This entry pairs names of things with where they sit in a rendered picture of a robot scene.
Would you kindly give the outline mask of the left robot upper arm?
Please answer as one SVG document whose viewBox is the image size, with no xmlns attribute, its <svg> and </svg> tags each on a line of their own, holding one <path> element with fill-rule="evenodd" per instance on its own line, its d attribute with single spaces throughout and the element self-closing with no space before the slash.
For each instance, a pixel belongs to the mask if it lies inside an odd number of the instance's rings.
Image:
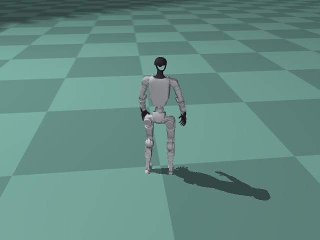
<svg viewBox="0 0 320 240">
<path fill-rule="evenodd" d="M 149 84 L 149 79 L 150 79 L 150 76 L 145 76 L 141 81 L 139 98 L 142 100 L 147 99 L 147 95 L 145 93 Z"/>
</svg>

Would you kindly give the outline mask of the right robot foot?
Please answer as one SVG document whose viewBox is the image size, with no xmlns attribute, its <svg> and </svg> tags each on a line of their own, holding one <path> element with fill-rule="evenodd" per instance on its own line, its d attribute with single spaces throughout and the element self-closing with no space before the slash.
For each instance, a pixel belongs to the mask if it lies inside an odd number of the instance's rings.
<svg viewBox="0 0 320 240">
<path fill-rule="evenodd" d="M 174 165 L 172 165 L 172 168 L 173 168 L 173 172 L 174 172 Z M 172 175 L 173 174 L 173 172 L 172 172 L 172 170 L 170 169 L 170 171 L 169 171 L 169 165 L 168 165 L 168 174 L 169 175 Z"/>
</svg>

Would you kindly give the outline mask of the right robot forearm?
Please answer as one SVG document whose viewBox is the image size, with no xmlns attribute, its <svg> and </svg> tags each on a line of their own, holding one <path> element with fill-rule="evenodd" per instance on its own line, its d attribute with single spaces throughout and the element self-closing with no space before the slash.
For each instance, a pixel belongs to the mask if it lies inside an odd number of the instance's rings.
<svg viewBox="0 0 320 240">
<path fill-rule="evenodd" d="M 182 97 L 183 97 L 183 96 L 182 96 Z M 181 113 L 182 115 L 183 115 L 184 112 L 187 113 L 186 107 L 185 107 L 184 98 L 183 98 L 183 102 L 178 103 L 178 105 L 179 105 L 180 113 Z"/>
</svg>

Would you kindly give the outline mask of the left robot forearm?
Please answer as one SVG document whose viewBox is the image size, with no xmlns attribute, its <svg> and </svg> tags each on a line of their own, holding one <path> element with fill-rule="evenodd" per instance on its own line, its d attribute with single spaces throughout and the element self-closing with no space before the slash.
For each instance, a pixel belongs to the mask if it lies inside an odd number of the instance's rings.
<svg viewBox="0 0 320 240">
<path fill-rule="evenodd" d="M 142 100 L 142 99 L 140 99 L 140 98 L 138 98 L 138 100 L 139 100 L 139 106 L 140 106 L 140 108 L 142 109 L 142 111 L 145 111 L 146 110 L 146 100 Z"/>
</svg>

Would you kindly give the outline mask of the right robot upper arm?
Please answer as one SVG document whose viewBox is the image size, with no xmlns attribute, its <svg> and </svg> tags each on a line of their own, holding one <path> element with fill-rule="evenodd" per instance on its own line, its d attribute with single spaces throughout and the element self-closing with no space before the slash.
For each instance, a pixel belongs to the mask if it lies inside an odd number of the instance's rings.
<svg viewBox="0 0 320 240">
<path fill-rule="evenodd" d="M 183 97 L 182 97 L 182 91 L 179 85 L 179 81 L 176 78 L 169 78 L 169 83 L 170 85 L 173 87 L 173 90 L 176 94 L 176 102 L 177 103 L 181 103 L 184 101 Z"/>
</svg>

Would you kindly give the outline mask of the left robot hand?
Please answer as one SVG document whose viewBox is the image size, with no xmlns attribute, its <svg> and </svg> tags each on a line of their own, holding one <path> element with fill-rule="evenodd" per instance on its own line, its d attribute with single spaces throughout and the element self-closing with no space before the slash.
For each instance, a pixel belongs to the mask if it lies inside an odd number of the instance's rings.
<svg viewBox="0 0 320 240">
<path fill-rule="evenodd" d="M 146 116 L 147 114 L 150 114 L 150 113 L 149 113 L 147 110 L 142 111 L 142 109 L 141 109 L 141 108 L 140 108 L 140 110 L 141 110 L 142 120 L 144 121 L 145 116 Z"/>
</svg>

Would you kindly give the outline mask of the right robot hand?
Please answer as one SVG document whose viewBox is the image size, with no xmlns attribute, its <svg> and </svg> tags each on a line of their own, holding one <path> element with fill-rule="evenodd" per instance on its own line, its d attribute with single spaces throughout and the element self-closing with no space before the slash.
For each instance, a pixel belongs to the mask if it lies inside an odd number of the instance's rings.
<svg viewBox="0 0 320 240">
<path fill-rule="evenodd" d="M 180 122 L 181 122 L 180 125 L 184 126 L 184 125 L 186 124 L 186 120 L 187 120 L 187 118 L 186 118 L 186 112 L 184 112 L 183 115 L 181 114 L 180 117 L 181 117 L 181 121 L 182 121 L 182 122 L 180 121 Z M 179 119 L 180 119 L 180 117 L 179 117 Z M 179 122 L 179 123 L 180 123 L 180 122 Z"/>
</svg>

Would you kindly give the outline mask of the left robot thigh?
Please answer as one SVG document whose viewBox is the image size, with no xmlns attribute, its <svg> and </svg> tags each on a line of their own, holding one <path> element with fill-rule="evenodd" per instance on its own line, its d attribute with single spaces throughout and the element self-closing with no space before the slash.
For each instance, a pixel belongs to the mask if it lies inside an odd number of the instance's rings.
<svg viewBox="0 0 320 240">
<path fill-rule="evenodd" d="M 146 131 L 146 139 L 147 139 L 147 147 L 154 146 L 153 133 L 154 133 L 154 123 L 152 122 L 152 114 L 146 114 L 144 117 L 145 131 Z"/>
</svg>

